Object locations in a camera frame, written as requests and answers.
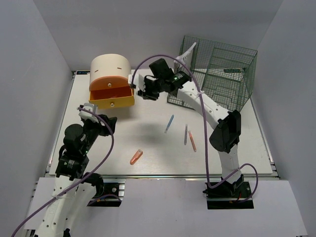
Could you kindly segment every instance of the orange pen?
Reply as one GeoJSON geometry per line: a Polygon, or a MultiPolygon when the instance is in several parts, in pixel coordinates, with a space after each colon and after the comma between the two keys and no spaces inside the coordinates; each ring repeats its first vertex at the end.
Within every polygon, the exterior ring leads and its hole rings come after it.
{"type": "Polygon", "coordinates": [[[194,152],[197,152],[197,148],[196,148],[196,145],[195,145],[195,143],[194,143],[192,133],[191,133],[191,131],[188,131],[188,133],[189,133],[189,138],[190,138],[191,143],[192,143],[193,151],[194,151],[194,152]]]}
{"type": "Polygon", "coordinates": [[[138,159],[142,156],[143,151],[142,150],[138,150],[135,155],[132,157],[132,159],[130,160],[130,164],[133,165],[136,163],[136,161],[138,161],[138,159]]]}

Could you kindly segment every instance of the tabletop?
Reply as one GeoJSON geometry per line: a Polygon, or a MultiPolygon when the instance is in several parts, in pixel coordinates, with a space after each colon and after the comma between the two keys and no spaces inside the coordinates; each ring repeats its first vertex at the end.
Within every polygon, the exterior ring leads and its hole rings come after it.
{"type": "MultiPolygon", "coordinates": [[[[151,75],[149,69],[141,69],[139,74],[151,75]]],[[[99,110],[99,114],[118,117],[114,133],[115,144],[106,162],[97,170],[110,176],[191,176],[205,174],[205,150],[203,118],[194,110],[168,104],[167,94],[161,93],[157,101],[143,100],[135,95],[135,105],[125,108],[99,110]],[[170,117],[173,122],[164,133],[170,117]],[[185,124],[191,131],[197,152],[193,151],[188,138],[184,145],[185,124]],[[130,165],[129,161],[138,149],[143,151],[141,158],[130,165]]],[[[49,174],[54,175],[58,152],[63,145],[64,131],[73,123],[81,123],[77,107],[89,100],[89,75],[76,75],[49,174]]],[[[213,129],[208,125],[208,136],[213,129]]],[[[111,145],[111,137],[99,136],[88,152],[89,164],[86,171],[92,170],[106,155],[111,145]]],[[[209,170],[212,175],[222,172],[217,151],[208,144],[209,170]]],[[[241,136],[238,145],[239,164],[253,164],[259,174],[271,174],[269,155],[260,128],[249,100],[241,111],[241,136]]],[[[252,175],[254,171],[245,167],[242,172],[252,175]]]]}

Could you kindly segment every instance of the green wire rack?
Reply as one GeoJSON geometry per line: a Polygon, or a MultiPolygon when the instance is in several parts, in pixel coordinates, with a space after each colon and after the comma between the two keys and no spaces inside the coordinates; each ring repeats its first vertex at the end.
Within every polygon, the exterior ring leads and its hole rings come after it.
{"type": "MultiPolygon", "coordinates": [[[[202,91],[216,103],[241,111],[250,98],[255,78],[257,51],[225,43],[184,36],[180,54],[196,42],[191,62],[187,62],[202,91]]],[[[167,102],[192,107],[169,94],[167,102]]]]}

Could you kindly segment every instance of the cable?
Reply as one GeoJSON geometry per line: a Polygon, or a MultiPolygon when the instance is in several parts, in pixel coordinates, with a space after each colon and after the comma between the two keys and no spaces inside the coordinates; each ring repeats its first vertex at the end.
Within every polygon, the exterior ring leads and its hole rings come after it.
{"type": "Polygon", "coordinates": [[[114,195],[114,194],[105,194],[105,195],[100,196],[100,197],[96,198],[95,200],[92,200],[91,202],[89,202],[89,205],[95,203],[95,202],[98,201],[98,200],[105,199],[105,198],[107,198],[107,197],[115,197],[117,200],[119,200],[120,202],[122,202],[122,200],[121,200],[118,196],[116,196],[116,195],[114,195]]]}
{"type": "MultiPolygon", "coordinates": [[[[111,143],[111,147],[107,153],[107,155],[104,157],[104,159],[91,171],[89,172],[87,175],[85,175],[82,179],[80,179],[78,182],[70,185],[68,188],[64,189],[61,193],[59,193],[57,196],[60,197],[62,195],[64,195],[66,192],[68,192],[69,190],[75,188],[76,186],[78,186],[80,183],[84,182],[87,178],[89,178],[101,165],[103,165],[103,163],[106,161],[106,159],[109,157],[109,155],[111,154],[112,152],[112,149],[113,149],[113,146],[114,146],[114,135],[113,135],[113,132],[110,128],[110,126],[100,117],[98,116],[96,113],[92,112],[92,111],[89,111],[89,110],[85,110],[81,107],[78,107],[78,110],[80,111],[85,111],[89,114],[92,114],[94,116],[97,117],[97,119],[102,122],[106,127],[107,129],[109,130],[110,132],[110,135],[112,137],[112,143],[111,143]]],[[[16,235],[16,233],[19,231],[19,229],[24,226],[25,223],[27,223],[33,216],[35,216],[37,213],[39,213],[41,210],[43,210],[45,207],[47,207],[48,205],[52,204],[57,198],[54,197],[52,198],[51,200],[49,200],[47,203],[45,203],[43,206],[41,206],[39,209],[37,209],[35,212],[33,212],[31,215],[29,215],[24,221],[21,222],[21,224],[15,229],[15,231],[13,232],[13,234],[11,235],[11,237],[14,237],[16,235]]]]}
{"type": "MultiPolygon", "coordinates": [[[[219,183],[215,184],[214,186],[211,185],[210,183],[210,180],[209,180],[209,169],[208,169],[208,139],[207,139],[207,127],[206,127],[206,112],[205,112],[205,107],[204,107],[204,102],[203,102],[203,97],[202,97],[202,93],[201,93],[201,90],[200,90],[200,87],[198,86],[198,81],[196,80],[196,78],[194,77],[193,73],[189,70],[189,68],[184,64],[182,63],[180,60],[174,58],[174,57],[171,57],[169,55],[165,55],[165,54],[157,54],[157,55],[153,55],[153,56],[150,56],[146,59],[144,59],[135,69],[134,73],[133,73],[133,77],[132,77],[132,85],[134,84],[134,78],[135,78],[135,75],[136,75],[136,72],[137,70],[142,66],[142,64],[144,64],[145,62],[147,62],[148,60],[152,59],[152,58],[155,58],[155,57],[166,57],[166,58],[170,58],[172,60],[175,60],[177,61],[178,63],[180,63],[190,74],[194,84],[196,85],[197,87],[197,92],[198,92],[198,97],[200,98],[200,101],[201,101],[201,108],[202,108],[202,117],[203,117],[203,125],[204,125],[204,145],[205,145],[205,166],[206,166],[206,179],[207,179],[207,186],[210,188],[210,189],[215,189],[216,187],[220,186],[222,183],[224,183],[227,179],[229,179],[231,176],[233,176],[237,171],[239,171],[239,169],[236,169],[234,170],[231,174],[229,174],[228,176],[226,176],[225,178],[223,178],[219,183]]],[[[256,170],[256,168],[249,164],[249,163],[245,163],[243,164],[240,169],[242,169],[243,167],[245,167],[246,165],[249,165],[251,166],[255,173],[256,173],[256,187],[254,189],[254,191],[252,192],[252,194],[242,200],[242,201],[239,201],[239,202],[244,202],[244,201],[247,201],[249,198],[251,198],[253,196],[253,194],[255,193],[255,191],[257,190],[257,187],[258,187],[258,181],[259,181],[259,177],[258,177],[258,172],[256,170]]]]}

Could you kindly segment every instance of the gray wall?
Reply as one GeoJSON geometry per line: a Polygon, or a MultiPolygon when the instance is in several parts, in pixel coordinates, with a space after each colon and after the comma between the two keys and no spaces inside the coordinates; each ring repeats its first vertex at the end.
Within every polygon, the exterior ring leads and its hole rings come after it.
{"type": "Polygon", "coordinates": [[[44,175],[71,71],[32,0],[0,7],[0,231],[25,218],[44,175]]]}
{"type": "Polygon", "coordinates": [[[72,70],[104,53],[133,67],[184,35],[257,49],[282,0],[34,0],[72,70]]]}
{"type": "Polygon", "coordinates": [[[254,99],[277,170],[316,237],[316,1],[285,0],[258,49],[254,99]]]}

